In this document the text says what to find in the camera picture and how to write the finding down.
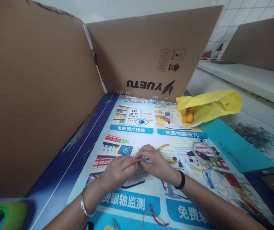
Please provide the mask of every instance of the cardboard panel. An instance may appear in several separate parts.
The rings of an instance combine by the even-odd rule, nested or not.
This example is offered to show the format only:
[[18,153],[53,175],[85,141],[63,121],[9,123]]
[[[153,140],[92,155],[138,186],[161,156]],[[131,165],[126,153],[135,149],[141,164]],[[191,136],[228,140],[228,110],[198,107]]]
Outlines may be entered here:
[[0,0],[0,196],[24,196],[102,96],[79,19]]
[[274,71],[274,18],[240,25],[221,59]]
[[182,96],[223,6],[87,24],[109,93]]

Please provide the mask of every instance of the bottle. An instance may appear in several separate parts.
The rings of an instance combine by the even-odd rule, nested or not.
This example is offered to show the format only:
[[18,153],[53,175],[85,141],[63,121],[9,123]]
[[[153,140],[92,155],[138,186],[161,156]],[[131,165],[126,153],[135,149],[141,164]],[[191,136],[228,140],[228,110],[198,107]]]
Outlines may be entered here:
[[219,46],[218,49],[216,49],[216,51],[214,52],[214,55],[213,57],[211,58],[212,60],[216,60],[218,55],[220,54],[221,50],[222,50],[222,46],[223,46],[223,43]]

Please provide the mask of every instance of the bracelet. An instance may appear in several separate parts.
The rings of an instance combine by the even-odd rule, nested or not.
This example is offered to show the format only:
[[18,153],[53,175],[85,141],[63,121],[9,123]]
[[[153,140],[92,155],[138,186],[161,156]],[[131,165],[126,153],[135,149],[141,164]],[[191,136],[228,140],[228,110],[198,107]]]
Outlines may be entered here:
[[181,190],[185,186],[185,174],[182,171],[180,171],[180,170],[179,170],[179,172],[182,175],[182,182],[181,182],[181,184],[178,187],[174,186],[174,188],[176,188],[178,190]]
[[87,187],[84,187],[84,188],[83,188],[83,191],[82,191],[82,198],[81,198],[81,200],[80,200],[80,205],[81,205],[81,207],[82,207],[82,213],[84,213],[87,217],[90,218],[90,217],[93,217],[93,215],[95,214],[96,210],[94,211],[94,213],[93,213],[92,215],[89,215],[89,214],[87,213],[87,209],[86,209],[85,204],[84,204],[84,202],[83,202],[83,197],[84,197],[84,193],[85,193],[86,188],[87,188]]

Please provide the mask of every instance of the printed poster on table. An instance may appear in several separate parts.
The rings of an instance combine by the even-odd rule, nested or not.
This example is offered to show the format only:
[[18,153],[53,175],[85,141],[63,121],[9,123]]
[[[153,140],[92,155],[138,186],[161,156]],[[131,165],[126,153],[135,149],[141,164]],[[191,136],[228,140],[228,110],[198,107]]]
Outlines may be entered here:
[[[208,162],[193,153],[192,145],[195,142],[194,150]],[[200,142],[212,149],[209,150]],[[235,200],[240,199],[272,220],[272,213],[244,175],[239,173],[208,136],[199,127],[182,126],[176,105],[157,108],[150,100],[124,96],[117,99],[73,187],[67,205],[84,186],[104,172],[113,158],[121,155],[134,156],[146,144],[151,144],[156,149],[167,145],[161,153],[174,168],[234,205],[238,206]],[[142,229],[143,215],[151,210],[149,204],[165,223],[169,223],[168,229],[211,229],[202,213],[181,191],[150,174],[133,176],[121,188],[107,194],[90,221],[93,222],[94,229],[114,229],[112,218],[116,218],[122,229],[127,226]],[[144,227],[165,228],[159,226],[150,213],[144,218]]]

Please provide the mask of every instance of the black wristband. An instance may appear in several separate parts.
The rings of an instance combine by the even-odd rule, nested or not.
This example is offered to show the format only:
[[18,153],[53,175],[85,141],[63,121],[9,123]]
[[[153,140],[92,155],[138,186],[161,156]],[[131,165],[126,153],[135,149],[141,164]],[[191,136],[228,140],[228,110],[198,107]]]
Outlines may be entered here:
[[182,175],[182,182],[181,182],[181,184],[178,187],[174,186],[174,188],[176,188],[178,190],[181,190],[185,186],[185,174],[182,171],[180,171],[180,170],[179,170],[179,172]]

